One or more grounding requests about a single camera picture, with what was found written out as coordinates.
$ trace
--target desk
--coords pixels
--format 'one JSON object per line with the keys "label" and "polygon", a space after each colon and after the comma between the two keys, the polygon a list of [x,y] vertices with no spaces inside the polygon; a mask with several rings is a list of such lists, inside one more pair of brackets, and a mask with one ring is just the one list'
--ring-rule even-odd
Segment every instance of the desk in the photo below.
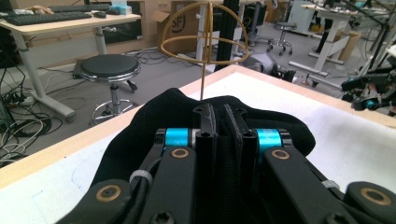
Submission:
{"label": "desk", "polygon": [[[350,26],[347,22],[349,21],[350,16],[357,14],[357,12],[330,11],[329,9],[323,7],[317,7],[315,5],[302,5],[301,7],[306,8],[308,10],[317,11],[318,17],[322,19],[332,20],[332,28],[330,29],[329,35],[326,39],[326,42],[320,54],[316,54],[312,52],[309,53],[310,56],[318,58],[314,68],[296,62],[289,62],[289,64],[326,77],[328,74],[326,72],[321,71],[323,68],[323,64],[326,62],[326,60],[333,63],[339,63],[339,64],[344,63],[342,61],[339,61],[338,58],[341,54],[341,50],[346,46],[347,41],[349,39],[348,33],[350,31]],[[337,30],[339,29],[339,26],[342,22],[346,23],[344,34],[340,38],[340,40],[333,42]]]}
{"label": "desk", "polygon": [[[44,65],[84,56],[95,51],[105,54],[106,44],[102,32],[102,26],[136,21],[138,19],[140,19],[140,16],[134,14],[127,16],[107,15],[105,19],[90,18],[84,20],[58,21],[26,26],[15,26],[6,21],[0,21],[0,26],[10,30],[15,38],[21,58],[24,65],[26,66],[29,78],[31,79],[35,89],[35,91],[32,92],[33,96],[39,102],[43,103],[49,108],[54,109],[66,117],[66,121],[71,121],[76,115],[76,112],[71,108],[62,105],[60,102],[50,98],[44,92],[44,88],[41,84],[36,69]],[[48,35],[61,31],[70,31],[83,28],[94,28],[96,36],[79,38],[71,41],[62,41],[32,48],[29,48],[23,39],[24,35]]]}
{"label": "desk", "polygon": [[[200,85],[181,90],[199,99]],[[205,98],[226,94],[305,122],[317,140],[308,159],[342,191],[366,180],[396,192],[396,119],[354,111],[347,102],[238,65],[205,79]],[[0,169],[0,202],[7,205],[0,223],[53,223],[69,212],[88,190],[109,141],[138,109]]]}

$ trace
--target chair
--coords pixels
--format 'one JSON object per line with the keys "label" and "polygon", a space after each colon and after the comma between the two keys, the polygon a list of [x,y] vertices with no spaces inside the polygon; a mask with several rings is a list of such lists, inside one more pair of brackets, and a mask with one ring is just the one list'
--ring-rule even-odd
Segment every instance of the chair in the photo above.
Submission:
{"label": "chair", "polygon": [[256,42],[260,40],[266,40],[268,43],[273,40],[273,38],[269,36],[257,35],[257,26],[263,25],[266,10],[267,6],[261,2],[256,2],[255,4],[250,4],[245,7],[244,15],[246,17],[244,21],[248,21],[245,25],[248,33],[248,44],[251,47],[255,46]]}
{"label": "chair", "polygon": [[279,21],[275,24],[275,28],[282,30],[282,33],[280,35],[280,39],[274,39],[268,41],[270,46],[267,49],[267,52],[270,52],[273,48],[274,45],[280,46],[282,50],[279,52],[279,56],[283,55],[283,52],[286,51],[286,48],[290,48],[289,50],[289,55],[293,53],[293,47],[291,46],[291,43],[285,40],[285,34],[287,31],[294,30],[296,29],[297,25],[291,22],[284,22],[284,21]]}
{"label": "chair", "polygon": [[[129,79],[137,76],[139,72],[140,63],[137,59],[119,54],[98,55],[81,63],[81,76],[84,79],[110,83],[111,101],[107,101],[95,108],[90,124],[98,124],[114,118],[134,106],[132,101],[120,99],[117,83],[122,81],[131,82]],[[103,112],[97,115],[101,108],[104,109]]]}

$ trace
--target black cloth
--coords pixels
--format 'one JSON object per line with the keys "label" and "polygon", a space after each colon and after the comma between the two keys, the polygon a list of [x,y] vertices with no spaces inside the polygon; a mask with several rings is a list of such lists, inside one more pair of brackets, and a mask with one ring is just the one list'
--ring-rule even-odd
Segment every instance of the black cloth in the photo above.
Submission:
{"label": "black cloth", "polygon": [[233,139],[224,128],[224,105],[243,107],[247,111],[250,129],[285,129],[294,146],[305,156],[315,146],[315,139],[308,127],[299,119],[284,113],[259,110],[242,103],[232,96],[220,96],[196,101],[178,89],[169,89],[158,95],[137,111],[130,125],[122,130],[108,145],[94,176],[92,184],[107,179],[129,180],[131,173],[139,168],[153,144],[158,129],[192,128],[192,110],[202,104],[212,104],[219,123],[219,146],[217,171],[218,182],[214,186],[216,197],[199,200],[196,204],[195,223],[260,223],[252,215],[249,205],[238,196],[236,184]]}

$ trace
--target screw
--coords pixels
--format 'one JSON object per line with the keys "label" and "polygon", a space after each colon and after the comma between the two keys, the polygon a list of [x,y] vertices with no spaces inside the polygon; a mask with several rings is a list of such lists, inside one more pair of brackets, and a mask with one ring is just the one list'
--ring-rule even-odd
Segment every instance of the screw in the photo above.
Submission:
{"label": "screw", "polygon": [[151,224],[174,224],[175,218],[168,212],[155,214],[151,219]]}
{"label": "screw", "polygon": [[327,224],[347,224],[347,218],[340,213],[331,213],[326,217]]}

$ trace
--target cyan aluminum part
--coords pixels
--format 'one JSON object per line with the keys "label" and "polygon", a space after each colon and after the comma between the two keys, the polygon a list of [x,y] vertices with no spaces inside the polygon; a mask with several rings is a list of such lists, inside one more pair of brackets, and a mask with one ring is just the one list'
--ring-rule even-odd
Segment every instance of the cyan aluminum part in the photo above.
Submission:
{"label": "cyan aluminum part", "polygon": [[282,138],[276,129],[257,129],[259,137],[259,164],[262,164],[262,155],[270,147],[283,147]]}
{"label": "cyan aluminum part", "polygon": [[168,128],[165,134],[166,147],[187,147],[189,144],[189,129]]}

